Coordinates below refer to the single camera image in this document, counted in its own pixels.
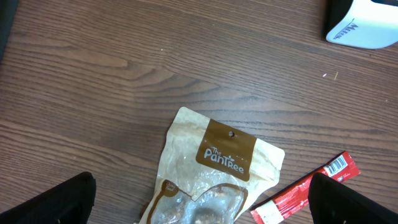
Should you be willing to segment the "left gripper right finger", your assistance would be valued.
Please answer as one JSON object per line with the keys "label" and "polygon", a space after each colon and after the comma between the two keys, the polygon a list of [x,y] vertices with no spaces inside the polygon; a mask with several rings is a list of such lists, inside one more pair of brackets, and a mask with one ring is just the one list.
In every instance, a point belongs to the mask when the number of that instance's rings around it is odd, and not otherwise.
{"label": "left gripper right finger", "polygon": [[397,224],[397,214],[322,173],[310,183],[314,224]]}

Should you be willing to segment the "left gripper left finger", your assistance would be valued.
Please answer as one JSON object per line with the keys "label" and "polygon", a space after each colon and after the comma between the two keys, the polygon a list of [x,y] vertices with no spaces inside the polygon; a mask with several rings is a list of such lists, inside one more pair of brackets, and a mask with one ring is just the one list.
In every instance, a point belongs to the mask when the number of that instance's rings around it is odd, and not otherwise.
{"label": "left gripper left finger", "polygon": [[86,224],[95,203],[96,180],[82,172],[1,214],[1,224]]}

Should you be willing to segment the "brown Pantree snack pouch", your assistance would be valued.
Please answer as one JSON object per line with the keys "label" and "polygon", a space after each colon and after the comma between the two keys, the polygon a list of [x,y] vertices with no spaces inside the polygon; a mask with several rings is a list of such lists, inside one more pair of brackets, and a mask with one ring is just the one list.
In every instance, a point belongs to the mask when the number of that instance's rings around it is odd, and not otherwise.
{"label": "brown Pantree snack pouch", "polygon": [[285,152],[181,107],[141,223],[234,223],[279,182]]}

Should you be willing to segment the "red snack bar wrapper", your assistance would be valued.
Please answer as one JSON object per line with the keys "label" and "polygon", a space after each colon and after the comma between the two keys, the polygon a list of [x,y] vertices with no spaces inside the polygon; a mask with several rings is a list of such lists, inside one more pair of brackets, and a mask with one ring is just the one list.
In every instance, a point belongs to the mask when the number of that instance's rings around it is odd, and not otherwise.
{"label": "red snack bar wrapper", "polygon": [[344,182],[359,175],[360,170],[349,153],[344,151],[324,166],[256,205],[251,211],[254,221],[257,224],[279,224],[307,206],[310,183],[315,173],[322,173],[338,182]]}

